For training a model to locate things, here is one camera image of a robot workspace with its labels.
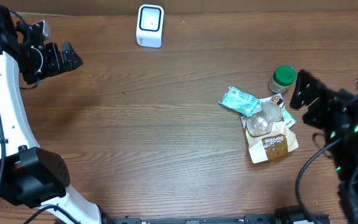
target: white container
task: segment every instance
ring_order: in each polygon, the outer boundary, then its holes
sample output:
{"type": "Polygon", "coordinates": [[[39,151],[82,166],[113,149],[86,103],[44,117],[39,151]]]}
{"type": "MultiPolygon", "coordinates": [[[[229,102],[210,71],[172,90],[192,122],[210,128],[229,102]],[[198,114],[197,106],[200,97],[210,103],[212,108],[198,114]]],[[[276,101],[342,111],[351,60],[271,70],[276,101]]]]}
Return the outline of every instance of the white container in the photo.
{"type": "Polygon", "coordinates": [[[137,43],[143,47],[161,47],[163,22],[164,9],[161,6],[142,5],[137,15],[137,43]]]}

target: brown surface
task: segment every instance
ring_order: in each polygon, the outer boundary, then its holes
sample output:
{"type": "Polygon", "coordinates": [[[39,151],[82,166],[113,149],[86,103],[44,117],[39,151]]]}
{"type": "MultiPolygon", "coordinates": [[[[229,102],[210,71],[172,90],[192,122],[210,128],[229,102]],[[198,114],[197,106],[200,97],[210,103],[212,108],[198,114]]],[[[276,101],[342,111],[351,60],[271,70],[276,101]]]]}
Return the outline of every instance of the brown surface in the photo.
{"type": "MultiPolygon", "coordinates": [[[[136,16],[48,21],[52,41],[69,40],[84,65],[22,92],[29,123],[44,149],[65,158],[73,186],[112,217],[239,216],[295,205],[296,175],[316,152],[305,109],[290,110],[300,148],[254,165],[237,113],[218,101],[230,85],[270,96],[267,80],[281,64],[336,90],[353,90],[358,74],[358,12],[168,15],[161,49],[136,44],[136,16]]],[[[336,187],[322,157],[301,189],[311,211],[345,223],[336,187]]],[[[2,201],[0,222],[34,212],[2,201]]],[[[51,220],[43,214],[34,223],[51,220]]]]}
{"type": "Polygon", "coordinates": [[[165,13],[358,10],[358,0],[0,0],[19,12],[61,15],[133,15],[142,4],[158,4],[165,13]]]}

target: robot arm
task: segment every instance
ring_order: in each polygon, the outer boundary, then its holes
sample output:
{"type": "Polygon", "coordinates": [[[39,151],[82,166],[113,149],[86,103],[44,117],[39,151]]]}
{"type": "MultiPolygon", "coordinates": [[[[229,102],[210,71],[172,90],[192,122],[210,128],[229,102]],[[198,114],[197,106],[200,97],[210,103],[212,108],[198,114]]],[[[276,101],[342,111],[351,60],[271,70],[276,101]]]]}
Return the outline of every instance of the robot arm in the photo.
{"type": "Polygon", "coordinates": [[[6,140],[4,175],[0,196],[13,205],[47,209],[65,223],[102,223],[99,207],[85,200],[71,185],[61,156],[40,148],[25,115],[19,89],[19,72],[28,83],[74,70],[82,61],[69,43],[63,44],[63,59],[57,45],[44,40],[50,37],[45,21],[31,26],[18,23],[24,35],[17,42],[9,11],[0,6],[0,114],[6,140]]]}

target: bottle cap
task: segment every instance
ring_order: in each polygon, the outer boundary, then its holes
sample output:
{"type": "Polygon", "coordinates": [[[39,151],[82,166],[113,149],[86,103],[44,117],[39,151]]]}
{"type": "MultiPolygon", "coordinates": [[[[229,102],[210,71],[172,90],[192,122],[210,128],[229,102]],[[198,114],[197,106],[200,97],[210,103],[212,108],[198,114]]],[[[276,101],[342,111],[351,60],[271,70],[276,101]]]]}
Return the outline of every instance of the bottle cap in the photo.
{"type": "Polygon", "coordinates": [[[296,78],[296,71],[288,65],[282,65],[273,74],[274,81],[281,86],[291,85],[296,78]]]}

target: jar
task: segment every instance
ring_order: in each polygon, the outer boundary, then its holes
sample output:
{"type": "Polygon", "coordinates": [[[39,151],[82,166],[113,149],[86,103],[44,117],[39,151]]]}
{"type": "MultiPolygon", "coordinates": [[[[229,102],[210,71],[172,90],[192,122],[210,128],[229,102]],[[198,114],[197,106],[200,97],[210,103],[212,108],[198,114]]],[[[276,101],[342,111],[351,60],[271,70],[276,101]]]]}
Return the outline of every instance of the jar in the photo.
{"type": "Polygon", "coordinates": [[[270,91],[283,93],[295,81],[296,71],[288,65],[282,65],[276,69],[267,83],[270,91]]]}

